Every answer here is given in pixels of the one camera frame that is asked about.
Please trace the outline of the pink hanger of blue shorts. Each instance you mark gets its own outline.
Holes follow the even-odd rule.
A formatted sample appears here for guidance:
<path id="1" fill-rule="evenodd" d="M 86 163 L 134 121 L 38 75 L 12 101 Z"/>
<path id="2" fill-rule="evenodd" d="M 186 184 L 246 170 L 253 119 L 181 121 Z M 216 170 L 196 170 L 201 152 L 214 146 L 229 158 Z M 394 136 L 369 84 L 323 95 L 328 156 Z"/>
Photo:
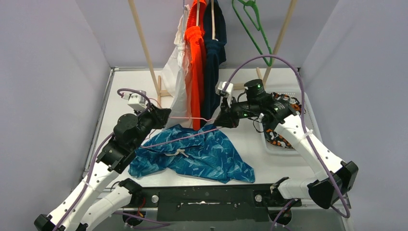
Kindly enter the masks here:
<path id="1" fill-rule="evenodd" d="M 202 118 L 202 117 L 180 117 L 180 116 L 171 116 L 170 118 L 173 118 L 173 119 L 191 119 L 191 120 L 199 119 L 199 120 L 203 120 L 203 121 L 206 121 L 206 122 L 215 121 L 215 119 L 205 119 L 205 118 Z M 215 127 L 214 127 L 213 129 L 211 129 L 211 130 L 203 131 L 203 132 L 200 132 L 200 133 L 197 133 L 197 134 L 193 134 L 193 135 L 190 135 L 190 136 L 181 137 L 181 138 L 178 138 L 178 139 L 173 139 L 173 140 L 169 140 L 169 141 L 165 141 L 165 142 L 161 142 L 161 143 L 156 143 L 156 144 L 153 144 L 153 145 L 148 145 L 148 146 L 141 145 L 140 148 L 148 149 L 148 148 L 152 148 L 152 147 L 156 147 L 156 146 L 161 146 L 161 145 L 164 145 L 164 144 L 173 143 L 173 142 L 176 142 L 176 141 L 180 141 L 180 140 L 184 140 L 184 139 L 196 137 L 196 136 L 199 136 L 199 135 L 201 135 L 201 134 L 209 133 L 209 132 L 211 132 L 211 131 L 220 130 L 220 129 L 222 129 L 222 128 L 225 128 L 225 127 L 222 127 L 222 126 L 218 126 L 218 127 L 217 127 L 217 126 L 215 126 Z"/>

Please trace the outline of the blue patterned shorts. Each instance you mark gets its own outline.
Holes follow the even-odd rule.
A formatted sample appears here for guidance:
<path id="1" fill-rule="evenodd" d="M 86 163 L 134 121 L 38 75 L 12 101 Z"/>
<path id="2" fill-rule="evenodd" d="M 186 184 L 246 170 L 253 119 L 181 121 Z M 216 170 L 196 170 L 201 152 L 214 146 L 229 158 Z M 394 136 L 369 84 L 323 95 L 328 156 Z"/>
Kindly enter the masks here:
<path id="1" fill-rule="evenodd" d="M 172 126 L 147 140 L 153 145 L 203 131 L 215 126 L 206 125 L 199 130 Z M 230 139 L 220 130 L 148 149 L 138 148 L 130 163 L 129 175 L 142 178 L 167 168 L 178 174 L 227 183 L 231 180 L 254 183 L 255 171 L 244 162 Z"/>

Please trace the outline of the camouflage orange grey shorts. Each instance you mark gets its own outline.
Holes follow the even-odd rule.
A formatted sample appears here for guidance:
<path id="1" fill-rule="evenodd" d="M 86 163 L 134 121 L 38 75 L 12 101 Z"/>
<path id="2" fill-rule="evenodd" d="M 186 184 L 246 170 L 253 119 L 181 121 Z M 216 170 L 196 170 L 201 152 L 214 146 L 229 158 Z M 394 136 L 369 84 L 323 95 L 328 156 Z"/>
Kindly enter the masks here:
<path id="1" fill-rule="evenodd" d="M 277 100 L 283 99 L 285 101 L 288 101 L 289 105 L 296 111 L 298 115 L 300 115 L 302 105 L 297 98 L 291 97 L 287 94 L 279 94 L 276 92 L 272 92 L 271 95 L 274 99 L 277 99 Z M 264 133 L 264 137 L 266 141 L 269 142 L 270 144 L 277 146 L 277 147 L 282 147 L 282 148 L 288 148 L 288 149 L 293 148 L 292 145 L 284 137 L 276 133 L 271 128 L 270 125 L 263 124 L 263 133 Z"/>

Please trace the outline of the clear plastic basket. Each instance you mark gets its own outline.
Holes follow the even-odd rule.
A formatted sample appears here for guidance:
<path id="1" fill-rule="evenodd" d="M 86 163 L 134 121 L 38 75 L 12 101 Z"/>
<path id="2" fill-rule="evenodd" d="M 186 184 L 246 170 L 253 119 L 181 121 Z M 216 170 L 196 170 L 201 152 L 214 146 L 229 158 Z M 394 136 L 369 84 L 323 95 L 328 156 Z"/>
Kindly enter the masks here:
<path id="1" fill-rule="evenodd" d="M 312 109 L 311 103 L 309 101 L 309 98 L 307 96 L 307 94 L 304 94 L 304 97 L 302 97 L 301 92 L 300 91 L 295 91 L 295 90 L 289 90 L 289 91 L 278 91 L 276 93 L 279 94 L 287 94 L 291 97 L 295 97 L 297 98 L 301 105 L 302 105 L 302 109 L 301 112 L 304 113 L 304 123 L 306 125 L 306 129 L 310 132 L 313 133 L 314 137 L 317 138 L 319 141 L 322 140 L 321 138 L 321 133 L 317 124 L 317 120 L 315 118 L 314 115 L 314 111 Z M 276 133 L 278 133 L 279 135 L 283 136 L 291 145 L 292 145 L 292 149 L 288 149 L 288 148 L 282 148 L 282 147 L 277 147 L 274 146 L 272 144 L 270 144 L 269 142 L 266 141 L 265 137 L 264 137 L 264 133 L 263 133 L 263 124 L 264 123 L 260 123 L 259 125 L 256 126 L 256 128 L 258 128 L 260 130 L 260 137 L 261 137 L 261 141 L 263 142 L 263 146 L 266 150 L 267 153 L 271 154 L 271 155 L 275 155 L 275 156 L 298 156 L 299 153 L 295 150 L 293 144 L 291 143 L 290 139 L 285 138 L 282 134 L 278 133 L 274 128 L 272 128 Z"/>

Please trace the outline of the green hanger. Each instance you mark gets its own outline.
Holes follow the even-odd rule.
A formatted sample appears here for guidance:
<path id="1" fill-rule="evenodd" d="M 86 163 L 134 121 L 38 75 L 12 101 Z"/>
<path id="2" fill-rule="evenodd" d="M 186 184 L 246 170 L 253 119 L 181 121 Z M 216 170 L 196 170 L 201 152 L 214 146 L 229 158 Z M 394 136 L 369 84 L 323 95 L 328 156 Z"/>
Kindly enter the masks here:
<path id="1" fill-rule="evenodd" d="M 272 54 L 272 48 L 262 26 L 261 15 L 256 1 L 232 0 L 231 5 L 238 21 L 245 30 L 247 36 L 256 48 L 257 52 L 260 55 L 264 55 L 266 53 Z M 265 45 L 264 49 L 261 48 L 261 46 L 258 44 L 254 32 L 257 33 L 257 36 L 262 38 L 263 44 Z"/>

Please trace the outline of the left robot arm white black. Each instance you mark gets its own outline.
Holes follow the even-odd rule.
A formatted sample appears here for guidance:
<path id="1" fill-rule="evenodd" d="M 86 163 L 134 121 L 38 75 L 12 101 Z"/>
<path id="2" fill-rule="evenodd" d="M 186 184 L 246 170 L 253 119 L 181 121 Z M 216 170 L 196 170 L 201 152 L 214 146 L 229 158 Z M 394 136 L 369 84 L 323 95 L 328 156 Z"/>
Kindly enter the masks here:
<path id="1" fill-rule="evenodd" d="M 136 156 L 136 150 L 154 129 L 165 127 L 171 109 L 151 106 L 140 115 L 124 114 L 97 148 L 88 174 L 71 194 L 49 214 L 34 221 L 39 231 L 90 231 L 119 208 L 142 200 L 141 186 L 132 179 L 103 199 L 103 190 L 120 176 Z"/>

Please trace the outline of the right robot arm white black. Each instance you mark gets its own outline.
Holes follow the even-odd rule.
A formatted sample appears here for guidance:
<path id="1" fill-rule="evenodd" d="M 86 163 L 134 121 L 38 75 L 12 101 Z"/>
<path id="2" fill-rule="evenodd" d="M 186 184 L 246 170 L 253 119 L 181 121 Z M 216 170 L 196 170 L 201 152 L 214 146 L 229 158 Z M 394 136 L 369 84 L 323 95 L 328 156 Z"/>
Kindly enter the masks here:
<path id="1" fill-rule="evenodd" d="M 321 208 L 332 207 L 353 187 L 358 166 L 336 156 L 312 130 L 303 126 L 300 112 L 291 106 L 289 98 L 265 92 L 260 79 L 248 81 L 244 89 L 247 100 L 238 102 L 232 96 L 233 84 L 219 83 L 216 94 L 223 100 L 214 125 L 236 128 L 240 119 L 259 118 L 263 125 L 282 136 L 314 173 L 311 178 L 297 180 L 283 177 L 272 184 L 272 202 L 283 205 L 289 199 L 310 199 Z"/>

